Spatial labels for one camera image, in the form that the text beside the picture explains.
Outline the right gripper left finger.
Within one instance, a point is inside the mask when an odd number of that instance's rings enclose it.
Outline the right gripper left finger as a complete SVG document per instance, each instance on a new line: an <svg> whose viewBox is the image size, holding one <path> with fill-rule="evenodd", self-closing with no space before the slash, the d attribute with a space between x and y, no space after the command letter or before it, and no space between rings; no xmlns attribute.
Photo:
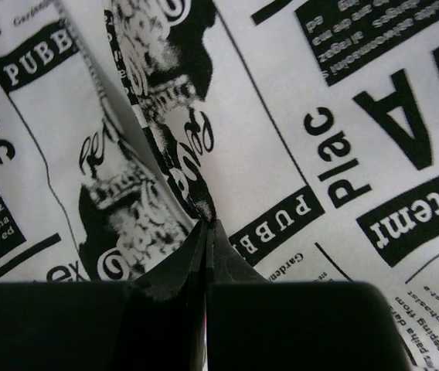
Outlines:
<svg viewBox="0 0 439 371"><path fill-rule="evenodd" d="M0 370L201 370L206 235L134 281L0 284Z"/></svg>

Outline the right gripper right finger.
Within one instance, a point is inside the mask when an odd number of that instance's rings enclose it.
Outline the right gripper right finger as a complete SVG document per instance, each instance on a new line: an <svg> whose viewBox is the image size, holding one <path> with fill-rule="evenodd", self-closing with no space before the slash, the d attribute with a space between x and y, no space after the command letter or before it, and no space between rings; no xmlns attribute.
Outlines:
<svg viewBox="0 0 439 371"><path fill-rule="evenodd" d="M408 370L383 294L365 282L271 283L230 244L206 243L206 344L211 370Z"/></svg>

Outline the newspaper print trousers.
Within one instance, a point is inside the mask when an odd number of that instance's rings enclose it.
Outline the newspaper print trousers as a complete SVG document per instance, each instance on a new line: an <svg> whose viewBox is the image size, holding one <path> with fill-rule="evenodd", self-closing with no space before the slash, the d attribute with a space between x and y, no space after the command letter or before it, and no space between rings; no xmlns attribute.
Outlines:
<svg viewBox="0 0 439 371"><path fill-rule="evenodd" d="M147 277L221 220L364 281L439 370L439 1L0 1L0 287Z"/></svg>

